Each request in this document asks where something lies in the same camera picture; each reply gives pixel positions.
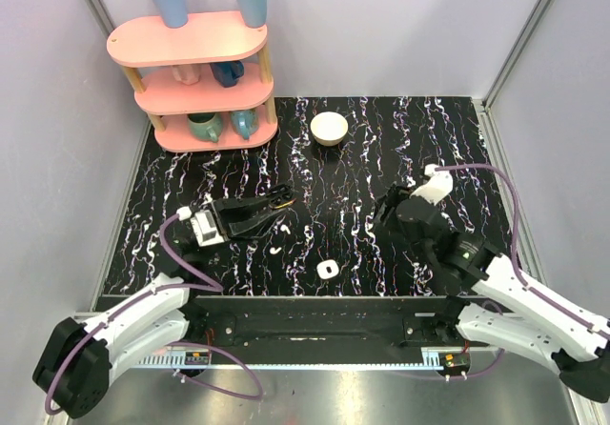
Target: marble tabletop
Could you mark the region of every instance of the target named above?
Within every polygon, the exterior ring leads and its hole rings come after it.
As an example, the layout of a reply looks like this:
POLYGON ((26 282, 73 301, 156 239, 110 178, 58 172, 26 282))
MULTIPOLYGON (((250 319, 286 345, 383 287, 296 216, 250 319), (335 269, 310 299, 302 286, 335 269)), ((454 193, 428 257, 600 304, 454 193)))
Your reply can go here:
MULTIPOLYGON (((273 232, 253 242, 214 246, 206 273, 229 295, 430 294, 432 272, 394 236, 372 231, 375 200, 393 182, 421 184, 426 164, 489 162, 477 116, 464 97, 277 98, 279 131, 267 145, 229 152, 164 152, 151 133, 135 179, 102 294, 129 295, 175 265, 158 230, 181 206, 263 194, 290 183, 298 201, 273 232), (338 147, 318 146, 314 115, 337 111, 349 123, 338 147), (289 228, 280 230, 285 225, 289 228), (337 277, 316 265, 333 259, 337 277)), ((508 252, 509 224, 493 175, 454 174, 441 208, 457 229, 482 233, 508 252)))

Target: shelf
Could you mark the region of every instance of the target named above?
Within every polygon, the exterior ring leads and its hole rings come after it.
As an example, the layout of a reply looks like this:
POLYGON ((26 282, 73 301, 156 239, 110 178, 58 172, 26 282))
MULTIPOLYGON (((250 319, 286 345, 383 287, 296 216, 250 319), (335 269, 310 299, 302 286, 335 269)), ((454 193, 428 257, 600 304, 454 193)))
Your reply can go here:
POLYGON ((106 43, 122 66, 188 65, 242 60, 267 42, 267 26, 253 29, 237 10, 190 13, 181 28, 167 28, 159 16, 135 18, 112 32, 106 43))
POLYGON ((244 63, 244 75, 227 89, 216 82, 210 65, 201 67, 201 78, 192 85, 176 81, 171 68, 154 71, 142 81, 146 91, 136 93, 135 102, 143 111, 156 115, 244 111, 260 106, 274 90, 273 80, 260 81, 256 63, 244 63))
POLYGON ((277 123, 267 122, 267 113, 264 106, 256 109, 258 114, 258 131, 249 141, 234 131, 231 119, 223 113, 224 129, 218 143, 201 141, 194 137, 189 130, 189 119, 186 115, 169 115, 163 117, 166 129, 163 132, 156 130, 154 137, 159 145, 169 152, 213 152, 231 149, 249 149, 268 143, 277 132, 277 123))

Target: green mug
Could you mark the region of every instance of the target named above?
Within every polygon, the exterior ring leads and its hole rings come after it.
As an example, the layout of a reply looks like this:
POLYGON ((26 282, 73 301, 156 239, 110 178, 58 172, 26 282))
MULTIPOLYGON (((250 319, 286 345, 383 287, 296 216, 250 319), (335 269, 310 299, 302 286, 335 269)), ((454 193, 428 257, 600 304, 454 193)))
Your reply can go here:
POLYGON ((219 113, 189 113, 189 128, 197 139, 218 142, 222 133, 222 117, 219 113))

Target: bowl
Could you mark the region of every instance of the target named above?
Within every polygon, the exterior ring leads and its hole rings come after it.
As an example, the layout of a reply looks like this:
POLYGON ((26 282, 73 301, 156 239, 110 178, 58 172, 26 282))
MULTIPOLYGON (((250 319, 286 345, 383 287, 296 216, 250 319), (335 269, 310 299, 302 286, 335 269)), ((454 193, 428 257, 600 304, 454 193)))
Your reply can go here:
POLYGON ((337 112, 322 112, 310 125, 315 140, 322 146, 336 146, 347 134, 347 120, 337 112))

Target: white square object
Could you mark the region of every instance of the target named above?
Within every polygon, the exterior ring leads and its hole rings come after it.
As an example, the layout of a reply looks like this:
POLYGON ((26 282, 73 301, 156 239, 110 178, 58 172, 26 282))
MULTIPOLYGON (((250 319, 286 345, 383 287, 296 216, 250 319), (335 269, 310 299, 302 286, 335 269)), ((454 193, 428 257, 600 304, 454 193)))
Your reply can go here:
POLYGON ((321 279, 327 280, 332 279, 339 274, 339 265, 334 260, 326 260, 317 265, 317 275, 321 279))

